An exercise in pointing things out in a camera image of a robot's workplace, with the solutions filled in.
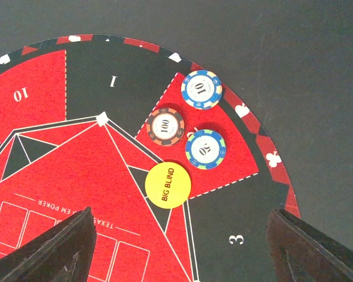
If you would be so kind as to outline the white blue chip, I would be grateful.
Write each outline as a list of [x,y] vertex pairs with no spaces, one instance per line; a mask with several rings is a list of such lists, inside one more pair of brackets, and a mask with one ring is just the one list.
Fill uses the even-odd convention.
[[218,104],[222,97],[220,79],[211,71],[196,70],[189,73],[181,85],[184,101],[199,110],[208,110]]

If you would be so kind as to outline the green blue chip seat two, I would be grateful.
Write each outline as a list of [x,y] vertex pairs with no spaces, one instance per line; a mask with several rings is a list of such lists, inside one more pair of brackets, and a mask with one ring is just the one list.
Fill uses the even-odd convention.
[[209,170],[220,165],[226,155],[224,138],[216,131],[198,130],[187,140],[185,154],[193,166]]

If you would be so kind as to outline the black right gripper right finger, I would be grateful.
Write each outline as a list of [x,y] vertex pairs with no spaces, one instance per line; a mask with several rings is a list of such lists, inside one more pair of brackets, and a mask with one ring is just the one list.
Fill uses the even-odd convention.
[[353,281],[353,251],[284,209],[267,223],[278,281]]

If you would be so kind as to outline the yellow big blind button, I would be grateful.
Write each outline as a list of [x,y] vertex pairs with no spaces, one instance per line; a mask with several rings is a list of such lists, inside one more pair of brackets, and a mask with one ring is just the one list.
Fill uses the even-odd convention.
[[181,165],[175,162],[162,162],[148,172],[145,192],[154,205],[163,209],[173,209],[188,199],[191,178]]

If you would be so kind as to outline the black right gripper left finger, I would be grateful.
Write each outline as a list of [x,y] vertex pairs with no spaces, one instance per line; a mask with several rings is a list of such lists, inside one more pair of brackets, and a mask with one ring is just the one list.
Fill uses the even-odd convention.
[[0,259],[0,281],[87,281],[96,228],[87,207]]

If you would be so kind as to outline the orange chip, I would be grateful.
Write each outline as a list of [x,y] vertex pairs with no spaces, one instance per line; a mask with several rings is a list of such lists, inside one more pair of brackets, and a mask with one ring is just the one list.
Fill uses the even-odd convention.
[[178,143],[185,132],[183,117],[172,108],[159,108],[153,111],[145,125],[149,138],[160,146]]

